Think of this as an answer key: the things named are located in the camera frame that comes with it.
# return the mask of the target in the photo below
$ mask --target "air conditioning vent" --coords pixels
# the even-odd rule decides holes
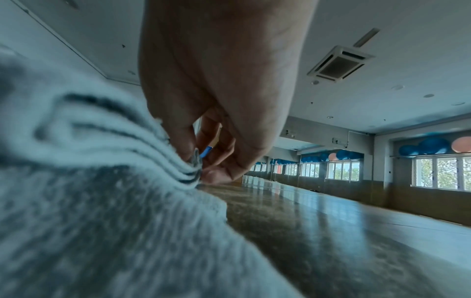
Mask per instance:
[[[371,55],[336,46],[308,73],[308,76],[340,82],[372,58]]]

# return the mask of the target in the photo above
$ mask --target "fabric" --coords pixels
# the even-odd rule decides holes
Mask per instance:
[[[300,297],[145,103],[0,54],[0,297]]]

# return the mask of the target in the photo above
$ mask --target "ceiling light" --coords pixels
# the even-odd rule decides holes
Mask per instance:
[[[396,86],[394,86],[394,87],[391,88],[391,89],[397,91],[397,90],[401,90],[401,89],[403,89],[403,88],[404,88],[404,85],[396,85]]]
[[[79,9],[79,5],[77,4],[77,2],[75,2],[75,0],[62,0],[62,1],[73,9],[76,9],[76,10]]]

